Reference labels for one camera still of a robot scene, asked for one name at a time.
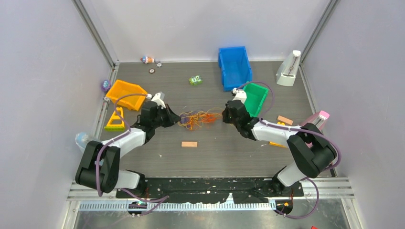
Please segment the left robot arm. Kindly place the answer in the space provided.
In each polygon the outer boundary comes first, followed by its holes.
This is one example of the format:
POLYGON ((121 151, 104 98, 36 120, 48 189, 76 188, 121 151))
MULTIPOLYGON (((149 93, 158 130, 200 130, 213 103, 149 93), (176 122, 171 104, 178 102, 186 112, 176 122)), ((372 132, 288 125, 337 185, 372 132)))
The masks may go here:
POLYGON ((168 104, 146 102, 137 121, 130 130, 114 139, 102 142, 92 140, 86 144, 84 154, 75 175, 75 182, 101 193, 127 188, 134 197, 146 193, 144 175, 135 171, 121 170, 120 160, 131 150, 150 141, 159 127, 170 127, 180 121, 168 104))

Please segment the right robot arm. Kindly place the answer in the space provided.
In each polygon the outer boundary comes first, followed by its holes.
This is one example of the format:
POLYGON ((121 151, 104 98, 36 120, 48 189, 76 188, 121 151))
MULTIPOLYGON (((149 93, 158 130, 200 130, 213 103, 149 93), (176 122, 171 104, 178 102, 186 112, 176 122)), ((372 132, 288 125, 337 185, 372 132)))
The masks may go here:
POLYGON ((294 162, 270 181, 271 189, 279 196, 286 195, 293 184, 306 177, 316 178, 338 156, 330 141, 312 123, 288 127, 251 117, 240 100, 228 101, 222 116, 223 122, 233 124, 242 137, 274 142, 290 150, 294 162))

